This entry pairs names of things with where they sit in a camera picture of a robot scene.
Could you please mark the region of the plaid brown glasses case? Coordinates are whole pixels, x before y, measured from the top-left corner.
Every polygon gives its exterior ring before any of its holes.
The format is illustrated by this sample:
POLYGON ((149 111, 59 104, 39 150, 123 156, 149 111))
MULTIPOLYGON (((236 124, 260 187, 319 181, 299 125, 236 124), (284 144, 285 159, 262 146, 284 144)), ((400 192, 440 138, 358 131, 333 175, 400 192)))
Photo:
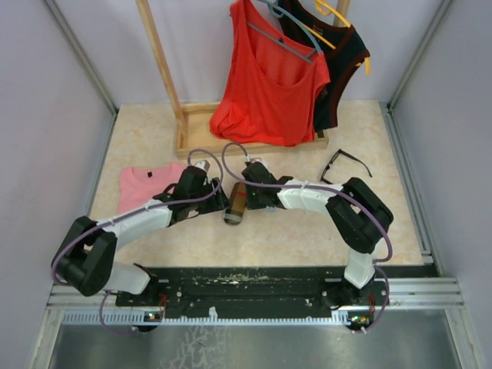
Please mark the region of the plaid brown glasses case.
POLYGON ((247 190, 244 183, 234 184, 229 201, 230 204, 224 212, 223 220, 228 225, 239 225, 247 207, 247 190))

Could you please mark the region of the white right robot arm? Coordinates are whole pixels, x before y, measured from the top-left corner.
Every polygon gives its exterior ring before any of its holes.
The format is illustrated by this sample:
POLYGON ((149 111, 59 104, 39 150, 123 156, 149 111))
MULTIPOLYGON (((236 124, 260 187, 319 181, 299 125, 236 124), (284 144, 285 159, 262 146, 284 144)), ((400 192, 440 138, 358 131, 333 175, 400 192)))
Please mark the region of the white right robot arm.
POLYGON ((371 294, 369 285, 377 263, 374 252, 384 241, 387 259, 393 256, 388 236, 394 216, 360 178, 343 184, 315 184, 289 176, 276 178, 261 161, 250 161, 242 171, 252 208, 281 208, 327 214, 349 247, 344 269, 344 297, 361 304, 371 294))

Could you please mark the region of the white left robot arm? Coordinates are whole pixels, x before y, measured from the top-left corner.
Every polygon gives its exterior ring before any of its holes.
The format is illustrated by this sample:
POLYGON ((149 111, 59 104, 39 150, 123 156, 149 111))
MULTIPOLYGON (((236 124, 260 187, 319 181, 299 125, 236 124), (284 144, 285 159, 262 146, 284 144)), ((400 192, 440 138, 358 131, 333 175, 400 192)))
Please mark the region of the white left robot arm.
POLYGON ((140 208, 99 221, 87 216, 75 219, 52 260, 52 277, 86 297, 120 291, 145 305, 155 303, 160 287, 151 281, 151 273, 137 264, 116 262, 116 251, 189 219, 191 212, 203 215, 226 209, 230 202, 221 180, 209 178, 204 168, 188 166, 176 183, 140 208))

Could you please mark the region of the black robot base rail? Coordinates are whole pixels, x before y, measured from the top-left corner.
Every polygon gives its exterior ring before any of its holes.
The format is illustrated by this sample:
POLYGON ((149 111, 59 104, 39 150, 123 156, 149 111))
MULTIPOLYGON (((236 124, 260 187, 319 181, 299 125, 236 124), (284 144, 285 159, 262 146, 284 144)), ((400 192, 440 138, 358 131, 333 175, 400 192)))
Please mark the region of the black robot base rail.
POLYGON ((142 294, 118 291, 93 311, 70 311, 69 324, 341 325, 365 331, 389 303, 386 277, 356 288, 342 267, 155 268, 142 294))

